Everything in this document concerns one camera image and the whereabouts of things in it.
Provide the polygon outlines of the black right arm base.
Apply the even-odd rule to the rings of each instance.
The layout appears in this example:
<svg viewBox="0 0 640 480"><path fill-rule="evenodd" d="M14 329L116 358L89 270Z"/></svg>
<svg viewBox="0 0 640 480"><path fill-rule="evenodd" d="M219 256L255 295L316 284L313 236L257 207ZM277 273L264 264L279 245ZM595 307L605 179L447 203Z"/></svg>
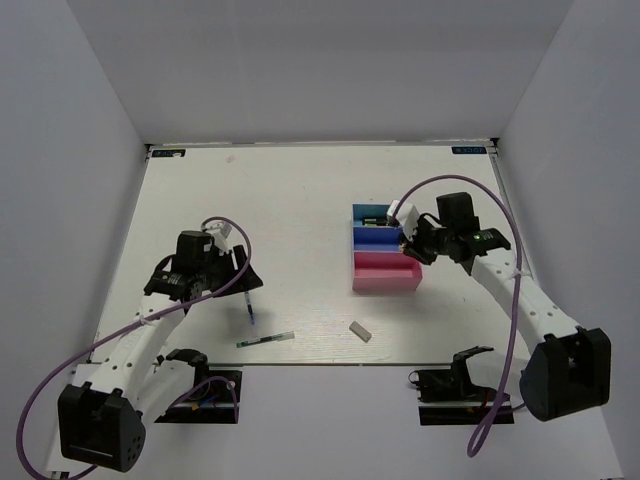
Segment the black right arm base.
<svg viewBox="0 0 640 480"><path fill-rule="evenodd" d="M421 426L474 426L490 411L499 378L487 385L472 381L469 360L488 360L494 349L476 346L456 353L446 366L421 368L408 375L418 393Z"/></svg>

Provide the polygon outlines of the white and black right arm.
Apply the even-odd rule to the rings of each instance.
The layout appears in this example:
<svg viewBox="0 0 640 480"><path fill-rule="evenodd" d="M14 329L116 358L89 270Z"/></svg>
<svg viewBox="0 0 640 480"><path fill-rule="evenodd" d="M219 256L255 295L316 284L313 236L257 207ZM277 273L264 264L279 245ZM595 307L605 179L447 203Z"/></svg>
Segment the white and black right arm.
<svg viewBox="0 0 640 480"><path fill-rule="evenodd" d="M517 331L530 356L512 361L506 392L521 398L540 421L606 404L611 389L606 333L582 327L518 267L516 250L506 237L495 228L481 228L468 193L441 195L436 202L438 225L399 200L392 202L387 219L401 230L403 254L423 265L449 257L506 314L518 315Z"/></svg>

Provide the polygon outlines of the grey eraser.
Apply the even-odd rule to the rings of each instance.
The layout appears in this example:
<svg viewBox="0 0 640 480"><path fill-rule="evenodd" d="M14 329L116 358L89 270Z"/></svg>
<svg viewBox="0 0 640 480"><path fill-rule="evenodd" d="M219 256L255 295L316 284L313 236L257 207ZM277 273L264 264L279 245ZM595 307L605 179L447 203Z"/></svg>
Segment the grey eraser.
<svg viewBox="0 0 640 480"><path fill-rule="evenodd" d="M356 321L349 325L349 330L365 343L368 343L372 338L372 334Z"/></svg>

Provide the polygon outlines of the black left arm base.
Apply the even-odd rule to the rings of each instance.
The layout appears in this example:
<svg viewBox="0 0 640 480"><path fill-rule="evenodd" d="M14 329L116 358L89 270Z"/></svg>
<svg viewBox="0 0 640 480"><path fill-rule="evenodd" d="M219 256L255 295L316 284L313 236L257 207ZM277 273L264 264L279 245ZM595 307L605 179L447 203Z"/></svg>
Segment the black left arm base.
<svg viewBox="0 0 640 480"><path fill-rule="evenodd" d="M156 419L157 424L237 424L240 413L242 370L209 370L210 376L223 377L202 386L190 397L169 408Z"/></svg>

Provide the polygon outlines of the green and white pen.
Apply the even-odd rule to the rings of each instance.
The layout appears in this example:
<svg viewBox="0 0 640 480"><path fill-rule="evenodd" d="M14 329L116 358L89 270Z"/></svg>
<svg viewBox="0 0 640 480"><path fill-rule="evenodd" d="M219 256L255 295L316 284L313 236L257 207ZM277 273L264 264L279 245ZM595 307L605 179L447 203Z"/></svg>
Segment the green and white pen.
<svg viewBox="0 0 640 480"><path fill-rule="evenodd" d="M246 347L253 346L253 345L270 343L270 342L274 342L274 341L291 340L291 339L294 339L294 338L295 338L295 333L293 331L289 331L289 332L283 332L283 333L278 333L278 334L273 334L273 335L268 335L268 336L263 336L263 337L251 338L251 339L248 339L248 340L244 340L244 341L238 342L236 344L236 347L237 348L246 348Z"/></svg>

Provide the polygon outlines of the green and black highlighter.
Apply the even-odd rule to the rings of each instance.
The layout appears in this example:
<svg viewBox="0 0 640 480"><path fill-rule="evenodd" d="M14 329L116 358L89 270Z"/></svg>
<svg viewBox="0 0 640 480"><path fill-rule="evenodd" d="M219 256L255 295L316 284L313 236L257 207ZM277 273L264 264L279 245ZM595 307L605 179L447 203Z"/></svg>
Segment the green and black highlighter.
<svg viewBox="0 0 640 480"><path fill-rule="evenodd" d="M386 217L363 217L361 220L363 227L389 227L389 223Z"/></svg>

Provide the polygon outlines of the blue and white pen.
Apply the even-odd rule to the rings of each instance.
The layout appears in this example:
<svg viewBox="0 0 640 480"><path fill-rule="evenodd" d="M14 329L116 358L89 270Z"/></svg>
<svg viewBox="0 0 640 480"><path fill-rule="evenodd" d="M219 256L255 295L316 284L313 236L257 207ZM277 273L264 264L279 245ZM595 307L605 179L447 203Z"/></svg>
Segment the blue and white pen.
<svg viewBox="0 0 640 480"><path fill-rule="evenodd" d="M258 330L257 330L257 327L256 327L255 312L254 312L254 308L253 308L253 305L252 305L251 296L250 296L249 291L245 291L244 292L244 298L245 298L245 304L246 304L246 308L247 308L248 315L249 315L251 337L252 338L257 338L258 337Z"/></svg>

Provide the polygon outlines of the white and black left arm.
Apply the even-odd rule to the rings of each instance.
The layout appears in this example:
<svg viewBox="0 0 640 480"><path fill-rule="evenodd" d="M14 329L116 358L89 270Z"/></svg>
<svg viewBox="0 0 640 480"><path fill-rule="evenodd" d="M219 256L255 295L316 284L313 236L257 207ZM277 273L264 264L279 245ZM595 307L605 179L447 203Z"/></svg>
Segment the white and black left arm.
<svg viewBox="0 0 640 480"><path fill-rule="evenodd" d="M149 427L174 405L211 387L207 357L193 349L161 351L189 310L209 298L263 285L248 243L231 247L234 225L221 218L185 230L144 286L140 306L111 353L79 386L58 398L61 455L119 472L138 461Z"/></svg>

